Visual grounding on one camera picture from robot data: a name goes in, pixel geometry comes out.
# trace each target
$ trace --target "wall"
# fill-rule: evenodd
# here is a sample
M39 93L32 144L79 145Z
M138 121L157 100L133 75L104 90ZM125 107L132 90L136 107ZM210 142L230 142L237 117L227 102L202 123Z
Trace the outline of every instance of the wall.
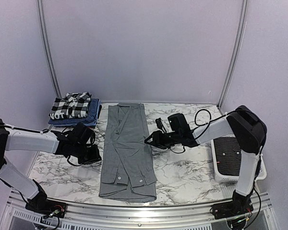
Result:
M288 229L288 0L251 0L247 27L223 110L245 104L266 123L268 188Z
M15 126L46 128L54 97L35 1L0 0L0 118ZM34 153L6 155L26 172ZM0 181L0 219L9 192Z
M51 0L45 16L62 94L216 104L242 1Z

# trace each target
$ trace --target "marble table surface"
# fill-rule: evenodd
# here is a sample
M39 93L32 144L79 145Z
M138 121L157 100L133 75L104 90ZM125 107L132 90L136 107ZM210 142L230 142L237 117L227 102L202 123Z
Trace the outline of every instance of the marble table surface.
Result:
M107 127L108 106L117 103L104 103L100 113L95 143L103 157L104 137ZM212 118L221 114L215 105L180 104L180 103L146 103L145 114L150 134L157 130L155 119L161 117L169 127L167 117L175 113L183 113L191 128L195 127L195 113L208 109ZM198 116L198 123L208 121L208 113ZM182 151L182 146L172 148ZM110 206L171 206L195 204L230 198L234 184L219 184L214 180L214 168L210 142L195 148L186 147L183 154L175 154L170 150L153 147L153 159L157 200L148 203L128 203L100 198L99 182L102 161L92 165L74 167L67 163L63 156L55 156L41 152L31 170L30 178L35 179L44 188L47 195L67 201Z

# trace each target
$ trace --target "gray garment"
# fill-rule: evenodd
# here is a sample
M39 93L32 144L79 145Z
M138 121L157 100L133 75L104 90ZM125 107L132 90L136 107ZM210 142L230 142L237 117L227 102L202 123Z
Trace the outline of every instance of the gray garment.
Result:
M108 108L99 196L128 202L156 200L156 176L144 105L119 103Z

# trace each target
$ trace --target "stack of folded clothes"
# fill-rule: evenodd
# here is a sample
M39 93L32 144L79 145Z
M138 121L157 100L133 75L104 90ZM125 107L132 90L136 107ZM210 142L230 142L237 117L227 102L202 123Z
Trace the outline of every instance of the stack of folded clothes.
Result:
M89 92L68 93L56 98L50 111L48 124L57 127L75 126L79 122L95 127L101 110L101 101L92 99Z

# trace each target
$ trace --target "blue folded shirt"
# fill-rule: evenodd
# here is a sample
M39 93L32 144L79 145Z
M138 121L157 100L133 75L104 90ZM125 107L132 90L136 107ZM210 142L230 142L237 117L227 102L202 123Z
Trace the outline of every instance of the blue folded shirt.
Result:
M54 126L74 126L79 122L89 123L90 126L95 126L98 120L98 113L101 101L99 99L91 99L90 106L88 108L87 117L84 118L65 118L61 120L48 121L48 124Z

